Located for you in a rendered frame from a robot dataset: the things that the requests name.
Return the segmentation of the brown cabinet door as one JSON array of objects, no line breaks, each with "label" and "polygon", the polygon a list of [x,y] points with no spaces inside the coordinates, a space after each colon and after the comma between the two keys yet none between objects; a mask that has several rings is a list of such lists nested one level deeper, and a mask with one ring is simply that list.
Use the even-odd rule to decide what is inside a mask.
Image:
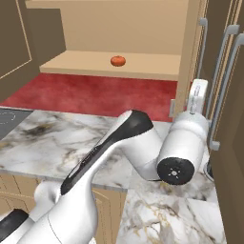
[{"label": "brown cabinet door", "polygon": [[0,103],[65,50],[59,9],[28,9],[26,0],[0,0]]},{"label": "brown cabinet door", "polygon": [[[216,68],[217,59],[222,45],[223,34],[226,29],[226,18],[228,14],[229,5],[222,5],[221,0],[209,0],[206,18],[208,19],[208,34],[206,40],[206,48],[201,69],[201,78],[206,79],[208,84],[208,90],[206,95],[206,102],[209,102],[209,97],[212,90],[212,83],[214,78],[214,72],[217,71],[217,77],[215,84],[218,84],[222,64]],[[204,113],[205,116],[210,119],[212,116],[212,110],[214,108],[214,102],[211,102],[211,106],[205,104]]]}]

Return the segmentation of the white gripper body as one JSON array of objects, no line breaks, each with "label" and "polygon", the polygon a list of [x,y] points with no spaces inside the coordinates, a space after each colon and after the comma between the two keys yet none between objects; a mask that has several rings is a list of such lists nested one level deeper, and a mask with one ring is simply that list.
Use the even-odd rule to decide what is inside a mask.
[{"label": "white gripper body", "polygon": [[205,104],[208,81],[205,79],[194,79],[188,98],[187,110],[190,113],[202,113]]}]

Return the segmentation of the dark grey hob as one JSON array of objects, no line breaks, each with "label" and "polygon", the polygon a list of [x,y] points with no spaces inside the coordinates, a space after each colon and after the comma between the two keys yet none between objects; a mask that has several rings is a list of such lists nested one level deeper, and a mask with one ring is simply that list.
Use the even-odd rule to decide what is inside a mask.
[{"label": "dark grey hob", "polygon": [[32,111],[0,109],[0,140],[8,135],[30,114],[32,114]]}]

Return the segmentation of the tan open wall cabinet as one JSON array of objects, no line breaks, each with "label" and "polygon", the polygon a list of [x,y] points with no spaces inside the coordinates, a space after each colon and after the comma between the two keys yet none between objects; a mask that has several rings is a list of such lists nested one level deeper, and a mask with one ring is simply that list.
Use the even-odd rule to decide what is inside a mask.
[{"label": "tan open wall cabinet", "polygon": [[[193,66],[201,0],[29,0],[28,9],[59,9],[66,50],[42,72],[170,80],[174,113],[183,110]],[[122,67],[111,58],[126,59]]]}]

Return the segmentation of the tan base cabinet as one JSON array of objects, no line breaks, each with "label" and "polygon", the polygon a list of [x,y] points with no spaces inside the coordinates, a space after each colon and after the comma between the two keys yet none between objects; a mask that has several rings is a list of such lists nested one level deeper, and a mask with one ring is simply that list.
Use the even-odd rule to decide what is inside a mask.
[{"label": "tan base cabinet", "polygon": [[[37,220],[58,197],[60,181],[47,181],[0,173],[0,220],[13,209],[22,209]],[[93,188],[98,211],[96,244],[115,244],[126,193]]]}]

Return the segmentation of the red tomato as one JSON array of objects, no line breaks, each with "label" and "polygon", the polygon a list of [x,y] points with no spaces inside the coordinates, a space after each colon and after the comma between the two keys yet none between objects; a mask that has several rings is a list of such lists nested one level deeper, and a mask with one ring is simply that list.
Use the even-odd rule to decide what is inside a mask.
[{"label": "red tomato", "polygon": [[111,64],[115,67],[122,67],[126,64],[126,59],[121,55],[116,55],[111,58]]}]

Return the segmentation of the brown tall cupboard door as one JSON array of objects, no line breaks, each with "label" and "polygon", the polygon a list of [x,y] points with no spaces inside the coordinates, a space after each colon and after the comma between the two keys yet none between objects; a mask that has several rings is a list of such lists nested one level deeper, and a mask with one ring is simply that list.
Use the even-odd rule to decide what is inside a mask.
[{"label": "brown tall cupboard door", "polygon": [[227,244],[244,244],[244,0],[237,9],[235,38],[220,90],[211,152],[214,184]]}]

